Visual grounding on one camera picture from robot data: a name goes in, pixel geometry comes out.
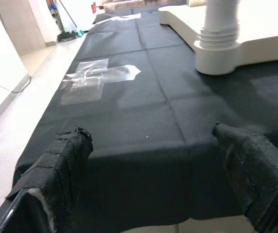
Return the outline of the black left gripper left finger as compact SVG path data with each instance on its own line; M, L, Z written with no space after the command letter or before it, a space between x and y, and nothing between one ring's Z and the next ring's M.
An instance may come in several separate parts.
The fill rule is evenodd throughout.
M8 197L25 190L41 203L49 231L62 232L70 224L92 151L91 134L84 128L57 133L45 152L20 176Z

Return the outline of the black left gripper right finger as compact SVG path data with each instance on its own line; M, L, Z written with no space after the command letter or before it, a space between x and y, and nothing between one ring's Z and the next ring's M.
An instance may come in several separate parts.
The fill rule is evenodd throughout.
M227 179L258 233L278 233L278 149L264 135L213 126Z

